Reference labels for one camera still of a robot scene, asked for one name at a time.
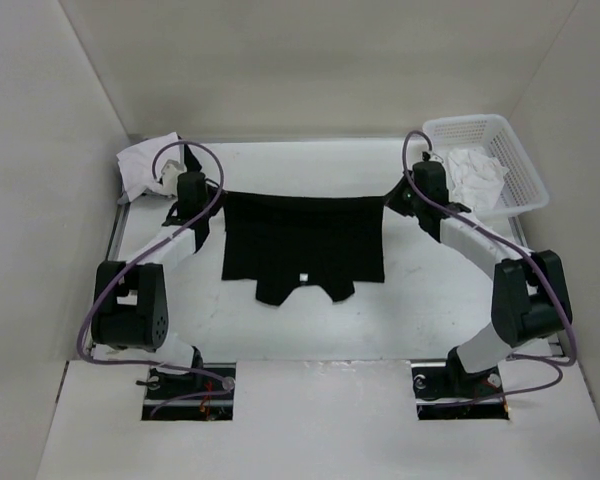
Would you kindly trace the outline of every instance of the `black garment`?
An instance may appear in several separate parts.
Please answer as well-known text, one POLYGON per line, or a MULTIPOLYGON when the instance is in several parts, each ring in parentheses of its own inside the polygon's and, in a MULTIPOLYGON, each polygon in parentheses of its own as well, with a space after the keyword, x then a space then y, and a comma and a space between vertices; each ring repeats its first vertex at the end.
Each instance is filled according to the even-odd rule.
POLYGON ((202 165, 191 151, 191 145, 185 145, 184 148, 184 166, 187 168, 187 172, 201 172, 202 165))
POLYGON ((300 285, 334 302, 353 282, 384 282, 382 197, 301 198, 227 192, 223 280, 257 280, 256 299, 281 305, 300 285))

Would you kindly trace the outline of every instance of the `white enclosure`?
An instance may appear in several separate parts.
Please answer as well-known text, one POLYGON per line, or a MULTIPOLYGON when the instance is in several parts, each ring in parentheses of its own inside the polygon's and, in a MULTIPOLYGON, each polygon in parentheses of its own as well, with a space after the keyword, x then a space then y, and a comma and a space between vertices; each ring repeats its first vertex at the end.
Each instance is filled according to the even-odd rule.
POLYGON ((0 478, 36 477, 129 136, 397 137, 474 113, 509 119, 549 189, 521 221, 564 261, 600 416, 600 0, 0 0, 0 478))

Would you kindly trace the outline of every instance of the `white towel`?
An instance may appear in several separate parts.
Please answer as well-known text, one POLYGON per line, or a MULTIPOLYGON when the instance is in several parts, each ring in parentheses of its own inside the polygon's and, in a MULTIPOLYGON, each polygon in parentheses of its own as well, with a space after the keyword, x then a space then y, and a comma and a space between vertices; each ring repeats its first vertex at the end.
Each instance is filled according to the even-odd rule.
POLYGON ((447 155, 445 168, 453 181, 451 200, 478 212, 493 210, 509 172, 482 147, 454 148, 447 155))
MULTIPOLYGON (((124 194, 118 203, 133 202, 136 198, 142 195, 147 189, 160 195, 174 195, 175 182, 168 181, 160 184, 153 178, 151 165, 156 153, 170 143, 178 140, 176 132, 170 133, 163 137, 151 138, 144 142, 132 145, 122 150, 118 156, 118 166, 122 175, 122 184, 124 185, 124 194)), ((158 159, 156 164, 156 175, 158 179, 162 178, 163 174, 169 173, 169 179, 172 180, 173 169, 184 171, 182 159, 180 155, 180 147, 172 147, 158 159)))

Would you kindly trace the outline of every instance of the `white basket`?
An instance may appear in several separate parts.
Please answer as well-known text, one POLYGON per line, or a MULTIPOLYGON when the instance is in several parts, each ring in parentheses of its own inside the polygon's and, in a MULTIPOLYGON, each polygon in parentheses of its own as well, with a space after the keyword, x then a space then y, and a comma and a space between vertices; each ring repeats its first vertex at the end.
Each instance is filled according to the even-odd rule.
POLYGON ((483 147, 509 169, 493 210, 476 210, 480 218, 515 217, 545 207, 549 194, 509 122, 500 115, 467 115, 429 120, 423 126, 433 149, 444 155, 452 148, 483 147))

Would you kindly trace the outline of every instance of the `white table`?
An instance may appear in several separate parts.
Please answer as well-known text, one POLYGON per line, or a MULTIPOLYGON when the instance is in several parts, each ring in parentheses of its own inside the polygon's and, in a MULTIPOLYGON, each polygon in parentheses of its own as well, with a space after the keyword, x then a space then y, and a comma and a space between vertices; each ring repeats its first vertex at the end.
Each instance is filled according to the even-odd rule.
MULTIPOLYGON (((384 195, 402 171, 399 139, 210 147, 223 161, 226 188, 235 191, 384 195)), ((213 161, 204 152, 200 160, 203 171, 217 179, 213 161)), ((131 205, 119 258, 153 238, 172 203, 143 197, 131 205)), ((272 308, 255 300, 255 281, 222 282, 222 212, 210 226, 201 251, 166 278, 171 328, 196 345, 205 361, 445 358, 490 321, 491 281, 459 253, 436 243, 416 219, 388 209, 385 283, 358 282, 356 293, 335 305, 320 287, 303 287, 272 308)), ((508 220, 494 226, 514 238, 508 220)))
MULTIPOLYGON (((351 196, 383 194, 397 182, 400 145, 212 148, 228 189, 351 196)), ((201 157, 204 171, 214 172, 201 157)), ((169 203, 134 202, 120 256, 153 237, 169 203)), ((494 227, 512 236, 508 222, 494 227)), ((386 212, 384 284, 357 283, 338 305, 304 287, 277 309, 256 302, 253 281, 220 281, 222 216, 211 231, 167 278, 170 320, 206 361, 238 360, 234 420, 142 422, 143 390, 134 381, 146 368, 72 362, 39 480, 600 479, 600 424, 577 367, 557 387, 511 397, 510 421, 417 420, 404 359, 442 358, 477 332, 489 321, 491 284, 415 220, 386 212)), ((530 350, 549 353, 546 341, 530 350)), ((505 362, 501 373, 505 389, 554 375, 531 362, 505 362)))

